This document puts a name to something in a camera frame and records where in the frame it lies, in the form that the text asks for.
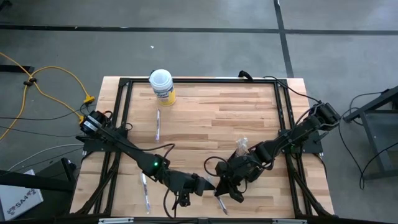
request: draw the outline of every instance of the yellow cup label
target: yellow cup label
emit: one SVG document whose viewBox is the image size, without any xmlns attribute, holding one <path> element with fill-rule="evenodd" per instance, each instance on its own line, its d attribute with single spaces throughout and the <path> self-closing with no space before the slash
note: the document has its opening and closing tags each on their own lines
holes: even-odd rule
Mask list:
<svg viewBox="0 0 398 224">
<path fill-rule="evenodd" d="M 174 86 L 171 86 L 168 90 L 154 90 L 160 105 L 170 106 L 175 102 L 175 90 Z"/>
</svg>

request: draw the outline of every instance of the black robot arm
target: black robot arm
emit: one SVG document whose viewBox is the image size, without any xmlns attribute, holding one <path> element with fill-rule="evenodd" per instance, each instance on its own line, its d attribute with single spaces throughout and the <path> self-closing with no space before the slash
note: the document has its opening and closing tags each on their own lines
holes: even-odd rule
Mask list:
<svg viewBox="0 0 398 224">
<path fill-rule="evenodd" d="M 220 182 L 216 187 L 215 196 L 229 194 L 236 201 L 243 202 L 243 194 L 237 188 L 243 180 L 255 181 L 264 170 L 273 168 L 274 159 L 281 151 L 300 147 L 314 131 L 330 131 L 337 127 L 339 122 L 340 115 L 330 104 L 319 102 L 309 110 L 303 122 L 274 140 L 260 142 L 244 154 L 235 151 L 227 163 L 220 161 L 216 165 L 215 170 Z"/>
<path fill-rule="evenodd" d="M 178 203 L 183 207 L 190 205 L 190 193 L 202 196 L 204 190 L 215 189 L 211 183 L 197 174 L 188 174 L 169 169 L 169 160 L 161 155 L 146 152 L 149 150 L 135 146 L 121 134 L 122 131 L 111 124 L 108 117 L 99 111 L 91 112 L 84 119 L 81 124 L 81 130 L 88 137 L 80 137 L 78 138 L 79 140 L 99 141 L 104 146 L 113 146 L 126 153 L 137 162 L 138 167 L 146 176 L 155 182 L 159 181 L 167 186 L 169 191 L 178 195 Z"/>
</svg>

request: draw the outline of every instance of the concrete floor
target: concrete floor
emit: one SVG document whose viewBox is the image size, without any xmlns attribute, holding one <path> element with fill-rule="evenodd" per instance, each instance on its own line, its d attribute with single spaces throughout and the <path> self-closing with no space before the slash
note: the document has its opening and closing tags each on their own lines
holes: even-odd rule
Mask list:
<svg viewBox="0 0 398 224">
<path fill-rule="evenodd" d="M 13 1 L 0 22 L 130 27 L 277 28 L 271 0 L 86 0 Z M 398 1 L 280 0 L 287 29 L 398 29 Z M 397 85 L 397 36 L 287 35 L 294 76 L 304 78 L 309 95 L 330 102 L 342 113 L 356 95 Z M 235 77 L 246 70 L 254 77 L 286 77 L 278 34 L 49 32 L 0 30 L 0 52 L 36 68 L 57 65 L 79 76 L 98 96 L 105 75 L 148 75 L 165 68 L 173 75 Z M 0 58 L 0 63 L 7 63 Z M 59 71 L 38 75 L 43 91 L 78 108 L 84 94 L 74 79 Z M 23 74 L 0 75 L 0 116 L 15 116 L 21 105 Z M 360 98 L 361 106 L 372 97 Z M 33 88 L 23 117 L 51 118 L 68 111 Z M 9 120 L 0 120 L 8 126 Z M 79 133 L 76 117 L 55 121 L 18 121 L 15 128 L 70 135 Z M 361 166 L 372 158 L 366 135 L 353 124 L 343 136 Z M 35 136 L 11 131 L 0 142 L 0 169 L 47 147 L 78 143 L 74 138 Z M 344 149 L 337 130 L 324 138 L 325 163 L 335 213 L 345 218 L 398 222 L 398 178 L 366 182 Z M 42 154 L 26 165 L 69 149 Z M 81 152 L 67 156 L 80 164 Z M 47 162 L 33 166 L 38 171 Z"/>
</svg>

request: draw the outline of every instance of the wooden tabletop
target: wooden tabletop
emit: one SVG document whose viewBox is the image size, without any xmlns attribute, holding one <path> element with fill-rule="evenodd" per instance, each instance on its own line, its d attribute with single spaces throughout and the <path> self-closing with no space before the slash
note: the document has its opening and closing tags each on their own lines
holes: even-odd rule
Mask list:
<svg viewBox="0 0 398 224">
<path fill-rule="evenodd" d="M 96 109 L 113 110 L 120 77 L 104 77 Z M 288 84 L 305 94 L 301 78 L 290 78 Z M 174 105 L 161 107 L 148 83 L 135 83 L 129 108 L 128 123 L 133 125 L 128 139 L 141 148 L 175 143 L 176 147 L 167 156 L 170 168 L 184 172 L 195 172 L 204 178 L 203 161 L 210 156 L 227 159 L 236 149 L 236 140 L 247 137 L 249 147 L 259 141 L 274 139 L 279 130 L 274 87 L 272 85 L 229 83 L 175 83 L 177 100 Z M 294 117 L 297 119 L 308 109 L 308 100 L 290 92 Z M 155 143 L 156 109 L 161 110 L 160 143 Z M 167 149 L 154 153 L 163 155 Z M 71 212 L 77 211 L 89 199 L 100 179 L 103 152 L 95 152 L 81 166 L 73 198 Z M 217 160 L 207 163 L 214 172 Z M 324 208 L 333 213 L 328 183 L 321 162 L 311 154 L 303 155 L 307 185 Z M 141 171 L 136 162 L 122 155 L 114 196 L 112 216 L 166 217 L 162 202 L 167 188 L 147 178 L 151 214 L 146 214 L 144 190 L 140 180 Z M 213 177 L 213 185 L 218 178 Z M 300 208 L 304 212 L 302 192 L 298 188 Z M 178 207 L 178 217 L 227 217 L 214 196 L 207 191 L 202 197 L 191 194 L 191 206 Z M 264 171 L 260 178 L 248 184 L 243 194 L 245 200 L 238 203 L 228 194 L 222 195 L 229 217 L 236 218 L 292 218 L 294 217 L 289 179 L 284 155 L 275 159 L 271 171 Z M 174 202 L 169 194 L 167 207 Z"/>
</svg>

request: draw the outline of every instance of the wipes container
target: wipes container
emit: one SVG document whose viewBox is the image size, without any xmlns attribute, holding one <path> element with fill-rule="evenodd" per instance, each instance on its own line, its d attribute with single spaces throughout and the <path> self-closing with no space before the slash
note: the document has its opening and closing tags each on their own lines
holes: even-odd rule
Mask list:
<svg viewBox="0 0 398 224">
<path fill-rule="evenodd" d="M 158 69 L 152 72 L 149 83 L 154 89 L 160 105 L 170 106 L 175 102 L 173 78 L 169 71 Z"/>
</svg>

